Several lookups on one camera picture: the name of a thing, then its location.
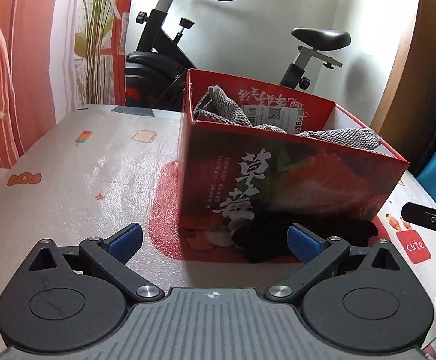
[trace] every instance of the red cardboard box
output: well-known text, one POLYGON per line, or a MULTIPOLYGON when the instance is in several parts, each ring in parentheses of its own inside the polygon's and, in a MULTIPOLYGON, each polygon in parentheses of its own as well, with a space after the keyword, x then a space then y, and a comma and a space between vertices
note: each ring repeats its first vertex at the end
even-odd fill
POLYGON ((388 156, 294 134, 195 120, 193 109, 215 84, 242 108, 298 108, 295 132, 366 128, 321 97, 189 70, 180 126, 180 227, 216 227, 249 218, 253 210, 371 220, 409 165, 386 142, 377 151, 388 156))

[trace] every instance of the gray plastic plate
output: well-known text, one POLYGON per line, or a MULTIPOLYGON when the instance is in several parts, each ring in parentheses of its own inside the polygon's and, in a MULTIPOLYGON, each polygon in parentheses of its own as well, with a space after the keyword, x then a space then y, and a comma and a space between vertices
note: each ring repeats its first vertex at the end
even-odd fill
POLYGON ((141 303, 112 335, 86 349, 36 355, 13 347, 0 360, 423 360, 419 349, 387 356, 349 354, 327 346, 294 308, 260 298, 254 288, 173 288, 141 303))

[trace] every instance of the white wall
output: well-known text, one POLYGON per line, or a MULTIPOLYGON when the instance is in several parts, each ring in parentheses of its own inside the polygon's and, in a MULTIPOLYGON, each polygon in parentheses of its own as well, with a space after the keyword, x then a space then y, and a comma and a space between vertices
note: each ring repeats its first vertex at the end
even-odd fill
MULTIPOLYGON (((163 26, 173 38, 180 18, 195 22, 185 30, 181 49, 198 68, 279 83, 300 42, 293 27, 331 28, 339 0, 175 0, 163 26)), ((132 0, 126 52, 135 49, 144 25, 139 11, 150 12, 157 0, 132 0)), ((311 92, 321 63, 310 62, 306 76, 311 92)))
POLYGON ((352 44, 329 55, 342 68, 322 68, 315 95, 334 100, 370 124, 395 60, 402 31, 414 20, 418 0, 339 0, 335 30, 352 44))

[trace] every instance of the gray knitted cloth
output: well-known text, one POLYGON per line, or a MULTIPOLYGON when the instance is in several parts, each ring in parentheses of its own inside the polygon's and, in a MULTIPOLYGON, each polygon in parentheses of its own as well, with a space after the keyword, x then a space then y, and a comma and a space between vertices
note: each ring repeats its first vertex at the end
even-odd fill
MULTIPOLYGON (((253 127, 239 105, 230 99, 218 85, 210 86, 208 88, 208 93, 198 102, 193 113, 195 120, 211 120, 234 126, 253 127)), ((287 134, 285 130, 268 124, 260 124, 253 128, 287 134)), ((297 136, 319 139, 368 151, 373 151, 381 145, 380 137, 378 137, 371 128, 341 128, 339 130, 304 131, 297 134, 297 136)))

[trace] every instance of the table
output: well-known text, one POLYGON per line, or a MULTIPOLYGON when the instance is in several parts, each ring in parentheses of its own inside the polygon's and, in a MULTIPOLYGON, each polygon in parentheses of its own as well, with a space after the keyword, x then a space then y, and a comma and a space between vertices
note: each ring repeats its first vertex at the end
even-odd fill
MULTIPOLYGON (((298 269, 292 258, 247 264, 224 234, 178 232, 179 125, 178 112, 89 105, 67 114, 44 135, 0 184, 0 293, 37 240, 77 245, 93 235, 106 238, 131 222, 142 225, 144 244, 127 265, 164 290, 264 290, 298 269)), ((378 214, 384 223, 376 221, 379 236, 397 246, 434 299, 436 234, 416 226, 408 230, 416 231, 431 256, 412 263, 399 238, 407 230, 399 218, 408 201, 436 207, 406 173, 378 214), (401 231, 387 214, 399 221, 401 231)), ((425 343, 435 335, 436 318, 425 343)))

